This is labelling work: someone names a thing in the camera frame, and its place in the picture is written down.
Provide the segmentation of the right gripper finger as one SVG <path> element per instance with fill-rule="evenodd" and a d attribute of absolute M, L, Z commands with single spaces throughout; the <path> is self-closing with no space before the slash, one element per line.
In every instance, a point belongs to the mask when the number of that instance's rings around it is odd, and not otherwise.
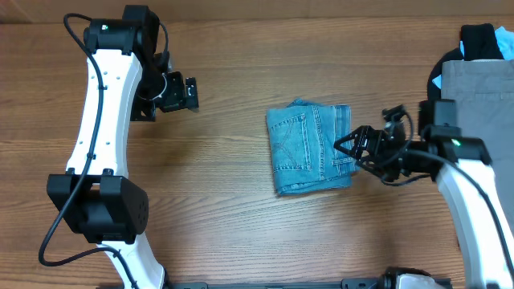
<path fill-rule="evenodd" d="M 358 165 L 361 169 L 364 169 L 366 172 L 373 174 L 375 177 L 380 179 L 384 179 L 386 177 L 384 169 L 372 162 L 369 158 L 356 160 L 356 165 Z"/>
<path fill-rule="evenodd" d="M 353 159 L 359 161 L 363 152 L 367 149 L 369 133 L 372 128 L 368 125 L 362 125 L 346 136 L 343 136 L 334 143 L 334 149 L 342 152 Z"/>

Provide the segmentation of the light blue denim jeans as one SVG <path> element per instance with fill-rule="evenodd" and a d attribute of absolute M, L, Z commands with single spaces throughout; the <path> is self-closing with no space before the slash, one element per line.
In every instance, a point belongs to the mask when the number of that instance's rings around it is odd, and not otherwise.
<path fill-rule="evenodd" d="M 348 105 L 296 99 L 266 113 L 275 191 L 279 195 L 344 189 L 359 170 L 352 157 L 334 148 L 350 133 Z"/>

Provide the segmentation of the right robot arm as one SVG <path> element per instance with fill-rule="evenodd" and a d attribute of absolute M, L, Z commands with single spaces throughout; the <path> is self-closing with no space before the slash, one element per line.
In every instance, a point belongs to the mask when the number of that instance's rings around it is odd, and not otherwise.
<path fill-rule="evenodd" d="M 451 212 L 469 288 L 513 286 L 513 236 L 496 191 L 492 159 L 483 140 L 465 137 L 453 100 L 424 100 L 418 125 L 399 105 L 382 112 L 385 127 L 362 125 L 334 143 L 384 185 L 430 178 Z"/>

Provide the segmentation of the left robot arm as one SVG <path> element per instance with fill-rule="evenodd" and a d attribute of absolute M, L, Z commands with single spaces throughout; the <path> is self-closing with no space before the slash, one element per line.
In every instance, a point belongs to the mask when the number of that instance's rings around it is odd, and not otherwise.
<path fill-rule="evenodd" d="M 76 42 L 87 57 L 88 85 L 79 135 L 62 174 L 47 180 L 57 221 L 105 253 L 125 288 L 168 288 L 145 229 L 147 193 L 129 180 L 127 141 L 133 121 L 199 107 L 195 79 L 158 51 L 165 25 L 147 6 L 127 5 L 119 19 L 93 18 Z"/>

